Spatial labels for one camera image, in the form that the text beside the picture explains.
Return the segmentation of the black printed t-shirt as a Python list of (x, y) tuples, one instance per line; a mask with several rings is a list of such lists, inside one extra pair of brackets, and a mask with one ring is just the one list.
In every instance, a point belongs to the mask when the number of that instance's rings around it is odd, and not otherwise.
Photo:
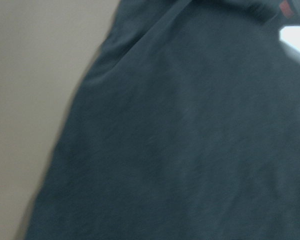
[(27, 240), (300, 240), (300, 0), (122, 0)]

